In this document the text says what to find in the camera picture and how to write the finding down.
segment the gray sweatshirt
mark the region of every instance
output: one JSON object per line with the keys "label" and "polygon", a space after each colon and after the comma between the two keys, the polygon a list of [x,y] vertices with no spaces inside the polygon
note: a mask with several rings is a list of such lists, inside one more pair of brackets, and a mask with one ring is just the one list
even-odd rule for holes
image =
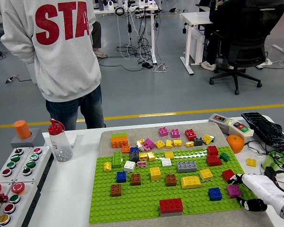
{"label": "gray sweatshirt", "polygon": [[92,92],[101,72],[93,53],[95,13],[91,0],[1,0],[2,43],[21,60],[35,63],[39,89],[51,102]]}

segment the orange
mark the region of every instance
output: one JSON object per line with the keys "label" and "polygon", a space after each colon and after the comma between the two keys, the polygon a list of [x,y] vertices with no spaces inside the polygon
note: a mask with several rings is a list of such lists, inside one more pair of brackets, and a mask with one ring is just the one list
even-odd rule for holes
{"label": "orange", "polygon": [[235,154],[239,153],[244,147],[244,139],[241,136],[229,135],[226,140]]}

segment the green lego baseplate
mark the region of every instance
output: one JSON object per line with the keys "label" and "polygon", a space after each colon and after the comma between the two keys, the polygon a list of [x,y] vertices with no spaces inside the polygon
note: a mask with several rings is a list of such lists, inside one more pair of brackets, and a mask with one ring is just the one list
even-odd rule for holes
{"label": "green lego baseplate", "polygon": [[[222,177],[222,172],[232,169],[236,174],[243,174],[243,169],[229,146],[218,147],[219,154],[222,152],[230,156],[230,160],[221,166],[208,166],[206,162],[207,151],[203,149],[173,151],[175,159],[171,160],[172,167],[162,167],[161,158],[164,152],[156,152],[155,161],[147,161],[146,167],[135,167],[134,174],[141,174],[142,184],[131,186],[131,174],[127,172],[127,182],[121,183],[122,196],[111,197],[110,189],[116,184],[116,173],[124,171],[124,164],[129,160],[129,155],[123,155],[122,168],[112,169],[110,173],[104,171],[105,162],[112,162],[111,157],[98,157],[94,187],[90,206],[89,223],[106,223],[126,220],[137,220],[147,218],[160,218],[159,200],[181,198],[183,203],[183,215],[208,213],[226,210],[243,209],[236,199],[230,199],[226,191],[227,183]],[[197,172],[178,173],[177,162],[195,161]],[[151,181],[150,168],[159,167],[161,171],[160,181]],[[202,182],[200,170],[210,169],[213,180]],[[165,175],[175,174],[177,177],[176,186],[166,186]],[[182,189],[181,178],[185,176],[198,176],[202,188]],[[208,190],[219,187],[222,193],[222,200],[210,201]],[[249,200],[256,196],[245,185],[239,185],[242,198]]]}

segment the white sneaker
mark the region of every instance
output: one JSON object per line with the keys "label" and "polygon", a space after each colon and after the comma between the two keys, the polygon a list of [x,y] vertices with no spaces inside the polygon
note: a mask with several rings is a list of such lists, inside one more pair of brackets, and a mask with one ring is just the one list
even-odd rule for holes
{"label": "white sneaker", "polygon": [[209,64],[207,61],[201,63],[203,69],[214,71],[216,69],[216,64]]}
{"label": "white sneaker", "polygon": [[94,53],[99,58],[107,58],[107,54],[100,51],[100,49],[98,49],[97,51],[94,51]]}

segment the office chair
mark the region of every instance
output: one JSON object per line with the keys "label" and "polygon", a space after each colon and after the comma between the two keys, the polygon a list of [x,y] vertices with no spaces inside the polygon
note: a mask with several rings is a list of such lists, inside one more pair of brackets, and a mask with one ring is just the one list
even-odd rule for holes
{"label": "office chair", "polygon": [[246,69],[265,62],[264,43],[266,37],[275,27],[284,13],[283,0],[246,0],[246,8],[240,12],[238,29],[232,37],[225,37],[214,32],[219,41],[230,42],[228,64],[233,70],[217,68],[226,71],[218,76],[211,77],[209,84],[213,85],[215,79],[232,76],[235,82],[235,95],[238,95],[238,77],[243,77],[257,82],[257,87],[262,87],[261,80],[245,74]]}

